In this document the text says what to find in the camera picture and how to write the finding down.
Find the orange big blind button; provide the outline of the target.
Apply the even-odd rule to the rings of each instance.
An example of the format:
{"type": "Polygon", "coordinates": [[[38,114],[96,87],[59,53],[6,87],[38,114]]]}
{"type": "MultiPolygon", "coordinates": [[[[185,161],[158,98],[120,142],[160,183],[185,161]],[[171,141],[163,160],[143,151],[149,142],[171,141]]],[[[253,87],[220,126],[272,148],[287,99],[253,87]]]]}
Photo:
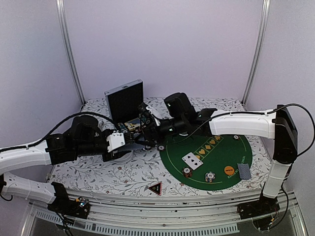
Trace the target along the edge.
{"type": "Polygon", "coordinates": [[[234,168],[232,166],[226,166],[224,168],[224,172],[225,172],[226,175],[231,176],[231,175],[233,175],[235,173],[235,170],[234,170],[234,168]]]}

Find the dealt blue checkered cards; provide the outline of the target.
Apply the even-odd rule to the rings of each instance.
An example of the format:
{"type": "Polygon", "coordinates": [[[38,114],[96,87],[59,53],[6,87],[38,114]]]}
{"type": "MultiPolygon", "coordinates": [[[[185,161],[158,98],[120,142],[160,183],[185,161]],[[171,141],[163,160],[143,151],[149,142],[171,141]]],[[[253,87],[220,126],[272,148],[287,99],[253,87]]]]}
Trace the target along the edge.
{"type": "Polygon", "coordinates": [[[249,180],[251,179],[251,172],[250,172],[250,167],[248,165],[248,163],[238,163],[237,164],[238,166],[238,170],[239,170],[239,176],[240,176],[240,179],[242,180],[249,180]]]}

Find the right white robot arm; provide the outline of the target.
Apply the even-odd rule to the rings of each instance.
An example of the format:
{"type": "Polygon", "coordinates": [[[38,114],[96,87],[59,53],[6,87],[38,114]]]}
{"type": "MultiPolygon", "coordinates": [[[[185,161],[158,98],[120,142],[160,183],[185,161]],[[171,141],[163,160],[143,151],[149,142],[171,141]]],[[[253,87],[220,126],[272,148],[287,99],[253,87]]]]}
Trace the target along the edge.
{"type": "Polygon", "coordinates": [[[260,200],[254,204],[258,214],[265,214],[274,205],[281,185],[290,167],[299,157],[297,128],[288,111],[288,105],[278,105],[265,111],[228,112],[216,108],[197,112],[185,93],[174,93],[164,103],[171,118],[161,118],[151,106],[141,103],[138,107],[140,124],[149,145],[160,145],[168,136],[187,133],[207,136],[249,135],[274,140],[271,169],[262,188],[260,200]]]}

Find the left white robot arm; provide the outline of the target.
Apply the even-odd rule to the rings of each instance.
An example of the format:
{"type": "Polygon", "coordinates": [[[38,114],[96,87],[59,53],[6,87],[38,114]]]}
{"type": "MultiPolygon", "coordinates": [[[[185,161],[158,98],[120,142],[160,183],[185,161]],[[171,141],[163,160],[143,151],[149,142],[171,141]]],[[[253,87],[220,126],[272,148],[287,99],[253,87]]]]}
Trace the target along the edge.
{"type": "Polygon", "coordinates": [[[104,161],[115,159],[112,153],[125,145],[124,134],[114,129],[101,131],[97,118],[113,120],[93,112],[72,114],[60,121],[43,138],[0,150],[0,195],[16,195],[54,204],[62,213],[70,213],[73,202],[60,183],[43,183],[14,177],[11,171],[37,165],[57,165],[81,156],[102,155],[104,161]]]}

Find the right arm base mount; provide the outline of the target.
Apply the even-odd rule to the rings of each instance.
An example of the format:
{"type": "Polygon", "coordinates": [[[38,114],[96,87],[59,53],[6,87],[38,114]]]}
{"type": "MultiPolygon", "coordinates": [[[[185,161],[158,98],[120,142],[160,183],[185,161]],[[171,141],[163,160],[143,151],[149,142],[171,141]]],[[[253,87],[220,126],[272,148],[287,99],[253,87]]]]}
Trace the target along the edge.
{"type": "Polygon", "coordinates": [[[269,230],[277,217],[279,216],[280,206],[277,197],[267,198],[260,195],[258,200],[241,203],[237,205],[237,212],[241,219],[248,219],[253,217],[264,216],[268,217],[253,220],[253,225],[260,231],[269,230]]]}

